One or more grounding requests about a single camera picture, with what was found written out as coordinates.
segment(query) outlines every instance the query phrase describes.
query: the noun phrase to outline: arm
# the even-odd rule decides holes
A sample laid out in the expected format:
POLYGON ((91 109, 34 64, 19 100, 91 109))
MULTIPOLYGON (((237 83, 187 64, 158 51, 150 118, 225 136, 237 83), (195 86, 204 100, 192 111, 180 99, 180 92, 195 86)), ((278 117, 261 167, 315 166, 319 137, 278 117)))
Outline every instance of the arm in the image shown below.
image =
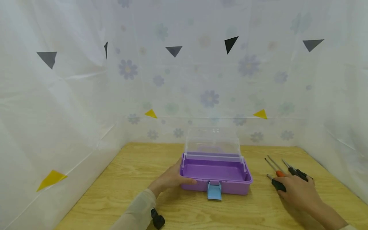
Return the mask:
POLYGON ((298 176, 286 175, 275 180, 284 184, 286 192, 278 194, 296 208, 307 212, 326 230, 355 230, 330 206, 319 197, 312 178, 308 182, 298 176))
POLYGON ((146 190, 138 194, 110 230, 145 230, 152 220, 151 210, 156 206, 156 198, 160 193, 180 184, 196 184, 196 180, 179 174, 180 164, 181 158, 154 180, 146 190))

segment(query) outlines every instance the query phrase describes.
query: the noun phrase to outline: black triangle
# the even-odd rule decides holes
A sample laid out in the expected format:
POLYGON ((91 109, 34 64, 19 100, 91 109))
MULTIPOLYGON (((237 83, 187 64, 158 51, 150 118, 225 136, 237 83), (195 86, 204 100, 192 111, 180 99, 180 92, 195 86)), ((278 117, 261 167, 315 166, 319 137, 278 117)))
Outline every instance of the black triangle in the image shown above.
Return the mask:
POLYGON ((319 45, 324 39, 320 40, 305 40, 304 45, 307 48, 307 50, 310 52, 312 51, 317 45, 319 45))
POLYGON ((178 55, 179 51, 181 50, 182 46, 169 46, 166 49, 174 56, 178 55))
POLYGON ((106 59, 107 59, 107 42, 106 42, 106 44, 104 45, 104 47, 105 47, 106 59))
POLYGON ((235 44, 236 40, 238 39, 239 36, 234 37, 234 38, 230 38, 230 39, 226 39, 225 40, 225 46, 226 46, 226 52, 227 54, 229 54, 231 48, 233 47, 233 45, 235 44))
POLYGON ((52 69, 55 64, 55 57, 57 52, 37 52, 38 56, 52 69))

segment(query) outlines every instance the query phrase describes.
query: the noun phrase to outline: clear plastic lid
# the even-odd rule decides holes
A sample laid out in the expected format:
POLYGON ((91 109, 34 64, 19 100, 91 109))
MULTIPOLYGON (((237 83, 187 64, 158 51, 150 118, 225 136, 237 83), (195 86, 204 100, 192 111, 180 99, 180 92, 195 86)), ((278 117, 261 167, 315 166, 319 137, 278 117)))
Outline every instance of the clear plastic lid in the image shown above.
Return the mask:
POLYGON ((230 128, 190 128, 185 144, 186 159, 241 162, 239 138, 230 128))

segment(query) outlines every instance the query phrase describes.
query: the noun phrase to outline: black-handled screwdriver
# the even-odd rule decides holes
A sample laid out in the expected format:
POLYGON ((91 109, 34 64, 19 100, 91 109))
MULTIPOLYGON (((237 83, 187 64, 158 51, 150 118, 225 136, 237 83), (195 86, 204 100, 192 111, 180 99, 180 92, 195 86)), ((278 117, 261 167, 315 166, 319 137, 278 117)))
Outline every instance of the black-handled screwdriver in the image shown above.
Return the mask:
POLYGON ((291 175, 297 175, 298 177, 302 178, 303 180, 305 180, 306 182, 308 182, 307 179, 307 174, 303 173, 302 171, 300 171, 299 169, 295 169, 294 167, 292 167, 291 165, 289 165, 284 159, 281 159, 284 164, 287 166, 288 171, 290 172, 291 175))
POLYGON ((277 180, 275 180, 268 174, 267 174, 267 177, 271 180, 271 184, 275 187, 276 190, 281 190, 281 191, 286 192, 286 188, 283 183, 278 182, 277 180))

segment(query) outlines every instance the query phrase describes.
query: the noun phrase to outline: purple plastic box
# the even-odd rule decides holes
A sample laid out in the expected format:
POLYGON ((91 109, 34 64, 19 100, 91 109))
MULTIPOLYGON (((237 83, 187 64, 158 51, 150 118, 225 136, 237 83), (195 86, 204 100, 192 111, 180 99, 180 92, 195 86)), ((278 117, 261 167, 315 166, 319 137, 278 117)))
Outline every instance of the purple plastic box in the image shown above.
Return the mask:
POLYGON ((182 189, 195 191, 207 191, 209 185, 221 183, 222 193, 246 195, 253 182, 244 158, 228 153, 183 153, 180 175, 197 180, 194 185, 181 185, 182 189))

